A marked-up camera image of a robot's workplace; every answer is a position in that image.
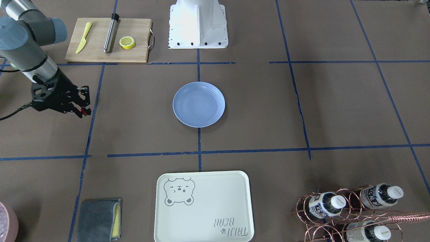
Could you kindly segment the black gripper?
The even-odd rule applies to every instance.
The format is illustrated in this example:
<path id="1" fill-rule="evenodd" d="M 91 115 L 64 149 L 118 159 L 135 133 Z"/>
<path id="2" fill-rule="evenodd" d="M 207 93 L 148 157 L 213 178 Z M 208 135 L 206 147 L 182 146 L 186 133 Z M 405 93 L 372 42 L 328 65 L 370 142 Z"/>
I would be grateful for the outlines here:
<path id="1" fill-rule="evenodd" d="M 72 112 L 78 118 L 91 115 L 89 86 L 77 87 L 60 69 L 47 81 L 43 81 L 37 74 L 32 76 L 32 80 L 31 106 L 35 110 Z"/>

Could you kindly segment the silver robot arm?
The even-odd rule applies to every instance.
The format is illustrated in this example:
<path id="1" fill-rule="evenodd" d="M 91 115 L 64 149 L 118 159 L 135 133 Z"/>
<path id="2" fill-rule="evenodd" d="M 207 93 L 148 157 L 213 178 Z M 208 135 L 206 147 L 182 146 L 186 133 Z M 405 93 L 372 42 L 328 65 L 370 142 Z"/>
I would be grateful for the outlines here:
<path id="1" fill-rule="evenodd" d="M 32 83 L 32 100 L 1 120 L 29 107 L 70 112 L 79 118 L 90 115 L 89 87 L 73 84 L 42 49 L 67 39 L 63 21 L 45 16 L 30 0 L 2 0 L 1 10 L 5 13 L 0 21 L 1 58 L 11 64 L 10 72 L 21 72 Z"/>

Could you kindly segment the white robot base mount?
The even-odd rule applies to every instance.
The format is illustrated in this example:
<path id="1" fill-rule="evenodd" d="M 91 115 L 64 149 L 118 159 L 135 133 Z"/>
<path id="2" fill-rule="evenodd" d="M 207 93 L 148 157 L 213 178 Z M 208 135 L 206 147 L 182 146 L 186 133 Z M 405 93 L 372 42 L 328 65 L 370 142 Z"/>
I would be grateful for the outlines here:
<path id="1" fill-rule="evenodd" d="M 169 49 L 228 47 L 226 9 L 218 0 L 177 0 L 169 13 Z"/>

